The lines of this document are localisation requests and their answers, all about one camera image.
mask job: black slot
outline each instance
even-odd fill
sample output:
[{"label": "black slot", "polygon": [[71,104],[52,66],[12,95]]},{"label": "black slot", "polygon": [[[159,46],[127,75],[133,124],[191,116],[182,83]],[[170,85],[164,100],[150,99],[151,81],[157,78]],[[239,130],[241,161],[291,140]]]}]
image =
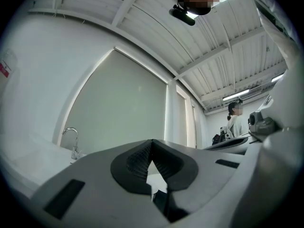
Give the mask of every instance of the black slot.
[{"label": "black slot", "polygon": [[239,163],[231,162],[231,161],[226,161],[226,160],[217,160],[215,162],[216,164],[232,167],[232,168],[237,168],[239,166]]},{"label": "black slot", "polygon": [[79,180],[71,180],[44,208],[44,211],[61,219],[74,199],[77,197],[85,183]]},{"label": "black slot", "polygon": [[260,142],[260,141],[259,140],[254,140],[254,141],[250,142],[249,144],[256,143],[256,142]]}]

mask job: person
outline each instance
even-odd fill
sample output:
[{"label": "person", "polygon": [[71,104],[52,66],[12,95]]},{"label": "person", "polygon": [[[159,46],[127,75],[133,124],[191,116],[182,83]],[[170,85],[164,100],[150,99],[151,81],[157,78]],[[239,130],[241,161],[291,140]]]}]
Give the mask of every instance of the person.
[{"label": "person", "polygon": [[238,137],[245,134],[245,128],[243,126],[243,106],[238,102],[232,102],[228,105],[228,124],[227,129],[229,129],[233,137]]}]

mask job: camera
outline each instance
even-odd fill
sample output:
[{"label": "camera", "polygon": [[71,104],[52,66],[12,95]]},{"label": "camera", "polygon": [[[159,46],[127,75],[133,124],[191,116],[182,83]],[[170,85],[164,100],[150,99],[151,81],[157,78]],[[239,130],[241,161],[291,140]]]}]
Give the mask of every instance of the camera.
[{"label": "camera", "polygon": [[185,22],[186,24],[188,24],[190,26],[195,25],[195,20],[190,18],[187,15],[187,10],[182,9],[182,8],[178,7],[177,5],[174,5],[173,8],[169,10],[169,13],[173,17]]}]

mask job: white wall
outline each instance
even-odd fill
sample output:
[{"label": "white wall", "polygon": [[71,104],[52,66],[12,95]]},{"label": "white wall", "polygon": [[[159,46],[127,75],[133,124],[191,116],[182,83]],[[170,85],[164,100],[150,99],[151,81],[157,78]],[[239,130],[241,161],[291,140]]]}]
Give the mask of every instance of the white wall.
[{"label": "white wall", "polygon": [[196,145],[198,149],[204,149],[209,146],[207,119],[201,106],[194,100],[194,120],[196,129]]},{"label": "white wall", "polygon": [[179,104],[179,121],[180,121],[180,144],[187,146],[187,118],[186,118],[186,100],[181,96],[177,95]]},{"label": "white wall", "polygon": [[[0,53],[11,48],[18,59],[18,69],[3,95],[1,133],[35,132],[57,144],[71,102],[103,57],[116,46],[167,82],[172,79],[138,47],[100,27],[78,20],[28,15],[18,21],[16,28],[8,30],[0,47]],[[176,97],[167,95],[168,99]],[[174,102],[166,106],[166,112],[166,136],[175,142],[175,130],[170,128],[176,119],[170,115],[178,114]]]},{"label": "white wall", "polygon": [[[262,105],[264,100],[265,100],[265,98],[257,100],[253,103],[244,105],[242,120],[243,120],[243,125],[246,126],[246,128],[247,128],[246,132],[249,130],[249,126],[248,126],[249,114],[256,111]],[[208,146],[212,145],[212,138],[216,134],[220,134],[220,132],[219,132],[220,128],[222,126],[227,126],[227,123],[228,123],[227,116],[228,116],[228,110],[221,112],[221,113],[206,116],[206,121],[207,121],[207,126],[208,126],[208,131],[207,131]]]}]

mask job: gray surface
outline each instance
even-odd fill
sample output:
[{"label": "gray surface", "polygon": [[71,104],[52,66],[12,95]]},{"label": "gray surface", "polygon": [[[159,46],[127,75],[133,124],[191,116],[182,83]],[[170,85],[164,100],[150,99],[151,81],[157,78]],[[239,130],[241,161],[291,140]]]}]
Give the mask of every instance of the gray surface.
[{"label": "gray surface", "polygon": [[130,143],[83,157],[43,185],[33,195],[32,201],[44,207],[69,180],[77,179],[84,181],[85,186],[62,218],[70,226],[158,228],[168,225],[150,196],[128,193],[110,172],[110,165],[118,154],[141,143]]},{"label": "gray surface", "polygon": [[260,148],[249,148],[243,161],[223,188],[195,213],[170,228],[229,228],[235,209],[245,192],[255,169]]},{"label": "gray surface", "polygon": [[[112,160],[143,142],[78,160],[45,183],[32,201],[44,207],[74,178],[84,181],[85,186],[62,219],[72,227],[252,227],[281,202],[302,167],[302,133],[303,129],[275,133],[263,145],[251,144],[244,156],[161,141],[192,157],[199,166],[194,182],[186,190],[172,193],[176,205],[190,213],[172,224],[158,211],[149,195],[126,192],[111,175]],[[222,166],[215,163],[218,159],[240,165],[237,169]]]},{"label": "gray surface", "polygon": [[186,190],[173,193],[176,205],[189,213],[197,211],[213,198],[236,171],[234,168],[216,164],[215,161],[223,159],[241,163],[244,158],[239,154],[190,149],[171,142],[161,142],[190,156],[199,166],[199,173],[194,182]]}]

